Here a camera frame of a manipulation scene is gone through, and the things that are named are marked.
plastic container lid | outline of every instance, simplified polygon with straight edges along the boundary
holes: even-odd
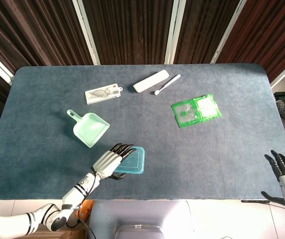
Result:
[[[142,174],[144,169],[144,148],[133,146],[137,150],[131,153],[120,165],[116,168],[116,173],[132,173]]]

